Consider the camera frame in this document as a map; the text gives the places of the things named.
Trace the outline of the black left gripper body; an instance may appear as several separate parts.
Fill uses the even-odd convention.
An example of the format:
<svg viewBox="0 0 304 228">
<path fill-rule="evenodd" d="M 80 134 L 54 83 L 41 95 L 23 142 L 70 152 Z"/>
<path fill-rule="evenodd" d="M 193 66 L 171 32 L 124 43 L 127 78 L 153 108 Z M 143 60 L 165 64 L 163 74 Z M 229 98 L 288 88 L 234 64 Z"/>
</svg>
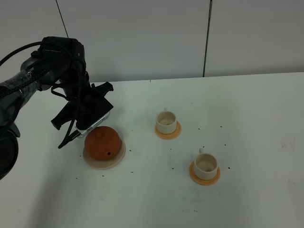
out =
<svg viewBox="0 0 304 228">
<path fill-rule="evenodd" d="M 86 83 L 82 85 L 80 102 L 77 102 L 77 86 L 65 88 L 68 92 L 68 103 L 59 112 L 59 114 L 51 121 L 55 128 L 58 130 L 60 127 L 71 121 L 73 118 L 77 119 L 85 110 L 84 100 L 88 95 L 97 95 L 105 98 L 108 92 L 113 91 L 113 85 L 109 82 L 105 82 L 99 86 Z"/>
</svg>

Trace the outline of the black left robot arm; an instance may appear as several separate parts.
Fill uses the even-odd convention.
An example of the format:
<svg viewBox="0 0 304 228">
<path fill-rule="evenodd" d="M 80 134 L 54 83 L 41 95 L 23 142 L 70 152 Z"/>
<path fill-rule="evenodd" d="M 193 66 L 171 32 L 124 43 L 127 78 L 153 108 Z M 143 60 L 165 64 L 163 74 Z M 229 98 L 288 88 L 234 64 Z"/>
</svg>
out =
<svg viewBox="0 0 304 228">
<path fill-rule="evenodd" d="M 0 85 L 0 175 L 5 177 L 16 163 L 20 132 L 15 120 L 21 108 L 37 91 L 58 93 L 67 103 L 51 121 L 56 129 L 69 123 L 61 143 L 65 146 L 86 136 L 110 115 L 112 104 L 105 95 L 113 91 L 109 82 L 95 86 L 86 70 L 85 48 L 77 39 L 46 37 L 22 47 L 38 47 L 22 63 L 20 71 Z"/>
</svg>

